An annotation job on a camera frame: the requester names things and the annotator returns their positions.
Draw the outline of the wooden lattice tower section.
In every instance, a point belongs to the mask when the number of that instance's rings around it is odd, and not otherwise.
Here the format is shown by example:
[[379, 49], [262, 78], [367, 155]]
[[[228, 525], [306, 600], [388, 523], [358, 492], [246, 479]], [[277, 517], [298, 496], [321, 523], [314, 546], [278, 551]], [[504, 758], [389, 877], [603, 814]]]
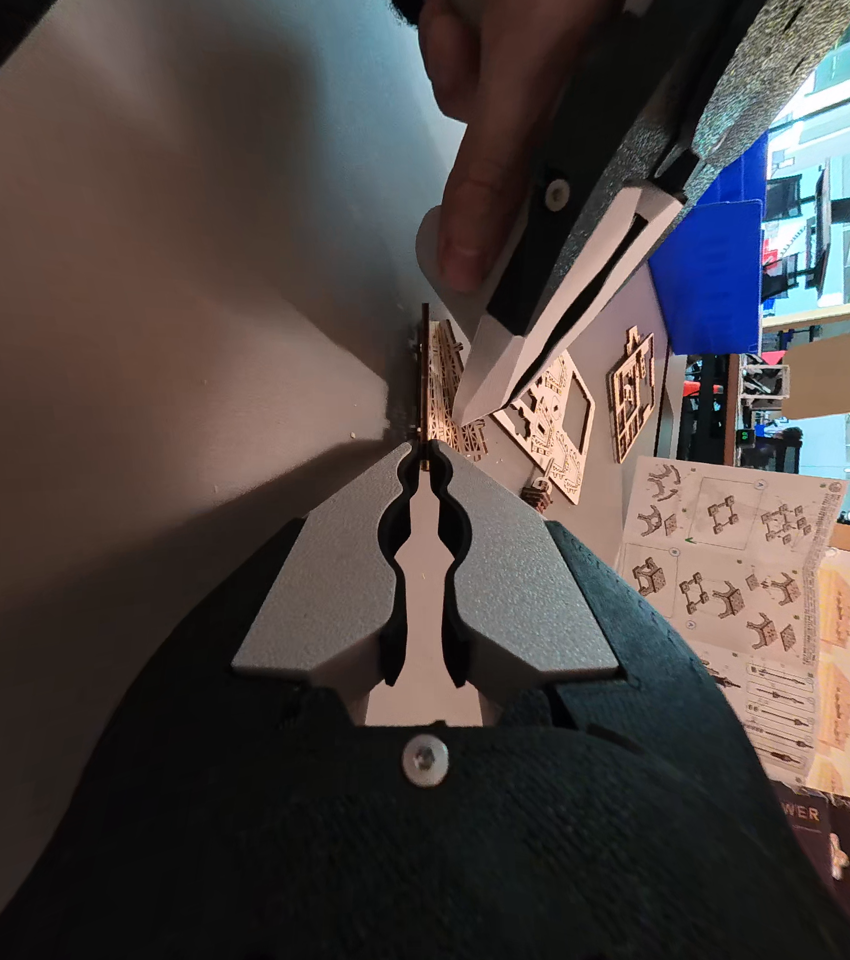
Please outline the wooden lattice tower section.
[[419, 396], [416, 436], [421, 445], [441, 441], [472, 463], [487, 453], [484, 421], [460, 426], [453, 416], [455, 395], [463, 373], [463, 345], [452, 322], [431, 318], [426, 302], [421, 308], [417, 344]]

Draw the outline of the person's left hand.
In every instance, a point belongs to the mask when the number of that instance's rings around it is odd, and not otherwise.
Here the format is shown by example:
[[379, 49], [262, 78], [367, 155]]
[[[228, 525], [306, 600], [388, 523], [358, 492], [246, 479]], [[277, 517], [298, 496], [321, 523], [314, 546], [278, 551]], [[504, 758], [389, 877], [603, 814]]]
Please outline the person's left hand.
[[486, 2], [479, 26], [451, 2], [425, 2], [419, 45], [434, 98], [466, 126], [441, 203], [443, 282], [485, 281], [527, 195], [543, 129], [578, 57], [622, 2]]

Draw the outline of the blue plastic bin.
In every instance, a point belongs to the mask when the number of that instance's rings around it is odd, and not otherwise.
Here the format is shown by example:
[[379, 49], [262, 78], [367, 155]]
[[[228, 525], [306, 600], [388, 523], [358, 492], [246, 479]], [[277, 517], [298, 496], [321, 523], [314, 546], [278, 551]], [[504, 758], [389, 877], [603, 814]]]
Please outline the blue plastic bin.
[[762, 133], [738, 159], [726, 166], [702, 194], [697, 205], [750, 200], [764, 204], [767, 192], [767, 139], [767, 133]]
[[649, 259], [677, 355], [750, 354], [760, 340], [762, 204], [694, 207]]

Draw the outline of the black computer monitor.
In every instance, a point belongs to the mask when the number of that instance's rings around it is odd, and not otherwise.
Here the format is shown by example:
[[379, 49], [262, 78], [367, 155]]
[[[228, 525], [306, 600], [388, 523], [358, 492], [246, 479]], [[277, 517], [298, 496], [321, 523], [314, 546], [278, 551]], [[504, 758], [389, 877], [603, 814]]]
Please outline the black computer monitor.
[[825, 274], [827, 271], [831, 248], [832, 200], [830, 182], [830, 162], [826, 161], [819, 173], [815, 184], [814, 194], [815, 224], [812, 252], [808, 257], [808, 286], [814, 288], [821, 297], [824, 290]]

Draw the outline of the wooden cut-out part frame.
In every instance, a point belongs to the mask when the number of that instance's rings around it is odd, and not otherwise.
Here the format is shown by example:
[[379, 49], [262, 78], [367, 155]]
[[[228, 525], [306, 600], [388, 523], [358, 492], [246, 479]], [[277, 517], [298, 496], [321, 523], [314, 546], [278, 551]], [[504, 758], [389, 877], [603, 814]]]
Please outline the wooden cut-out part frame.
[[623, 463], [655, 406], [654, 335], [625, 334], [623, 356], [607, 375], [613, 455]]

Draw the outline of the black metal frame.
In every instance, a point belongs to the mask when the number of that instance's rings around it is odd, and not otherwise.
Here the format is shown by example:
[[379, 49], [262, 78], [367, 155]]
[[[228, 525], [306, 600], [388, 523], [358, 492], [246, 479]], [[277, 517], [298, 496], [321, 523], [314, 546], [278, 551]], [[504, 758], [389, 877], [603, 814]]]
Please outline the black metal frame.
[[686, 358], [676, 449], [680, 460], [734, 464], [740, 360], [740, 354], [691, 354]]

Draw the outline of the printed instruction sheet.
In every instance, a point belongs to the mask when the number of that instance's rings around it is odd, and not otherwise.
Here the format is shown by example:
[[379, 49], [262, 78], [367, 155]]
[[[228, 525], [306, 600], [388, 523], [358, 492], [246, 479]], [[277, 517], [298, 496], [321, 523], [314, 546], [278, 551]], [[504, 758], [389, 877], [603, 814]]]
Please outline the printed instruction sheet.
[[818, 732], [817, 574], [834, 479], [641, 457], [617, 570], [730, 702], [766, 773], [803, 786]]

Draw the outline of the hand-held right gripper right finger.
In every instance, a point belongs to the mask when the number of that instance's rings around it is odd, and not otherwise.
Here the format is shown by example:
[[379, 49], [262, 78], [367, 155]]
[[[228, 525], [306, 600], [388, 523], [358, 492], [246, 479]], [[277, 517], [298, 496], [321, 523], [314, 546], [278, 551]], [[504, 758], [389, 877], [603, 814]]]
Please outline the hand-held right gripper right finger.
[[442, 441], [428, 459], [452, 556], [441, 642], [455, 686], [505, 707], [524, 690], [613, 677], [619, 661], [543, 517]]

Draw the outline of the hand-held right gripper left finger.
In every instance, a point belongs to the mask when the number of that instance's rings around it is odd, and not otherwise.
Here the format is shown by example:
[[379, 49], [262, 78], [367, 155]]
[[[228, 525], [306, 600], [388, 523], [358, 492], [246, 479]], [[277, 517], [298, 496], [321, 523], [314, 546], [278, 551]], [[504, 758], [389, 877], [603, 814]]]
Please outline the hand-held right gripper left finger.
[[411, 534], [418, 446], [404, 442], [311, 510], [235, 655], [239, 674], [335, 690], [355, 722], [405, 660], [396, 555]]

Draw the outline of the grey desk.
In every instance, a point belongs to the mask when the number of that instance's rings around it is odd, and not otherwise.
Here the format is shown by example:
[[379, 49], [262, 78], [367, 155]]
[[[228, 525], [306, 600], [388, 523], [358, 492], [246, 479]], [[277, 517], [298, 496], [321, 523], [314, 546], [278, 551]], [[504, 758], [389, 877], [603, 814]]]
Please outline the grey desk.
[[[0, 70], [0, 958], [584, 958], [548, 766], [232, 660], [408, 439], [465, 134], [389, 2], [57, 2]], [[478, 761], [471, 772], [466, 761]]]

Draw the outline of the light wooden table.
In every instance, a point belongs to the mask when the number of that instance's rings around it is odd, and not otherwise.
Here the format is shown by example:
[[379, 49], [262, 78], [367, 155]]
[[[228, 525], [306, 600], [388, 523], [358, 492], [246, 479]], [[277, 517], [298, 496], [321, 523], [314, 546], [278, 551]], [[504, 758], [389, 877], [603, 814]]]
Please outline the light wooden table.
[[850, 322], [850, 303], [816, 307], [808, 311], [792, 313], [784, 317], [762, 318], [764, 332], [799, 330], [800, 328], [821, 327], [830, 323]]

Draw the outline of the wooden part sheet with window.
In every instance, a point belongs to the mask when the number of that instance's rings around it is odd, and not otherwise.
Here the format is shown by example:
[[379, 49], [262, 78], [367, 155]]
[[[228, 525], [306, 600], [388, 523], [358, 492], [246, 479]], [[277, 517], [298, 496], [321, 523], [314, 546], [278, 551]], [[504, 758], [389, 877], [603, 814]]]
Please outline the wooden part sheet with window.
[[581, 495], [595, 402], [570, 354], [559, 354], [494, 420], [571, 503]]

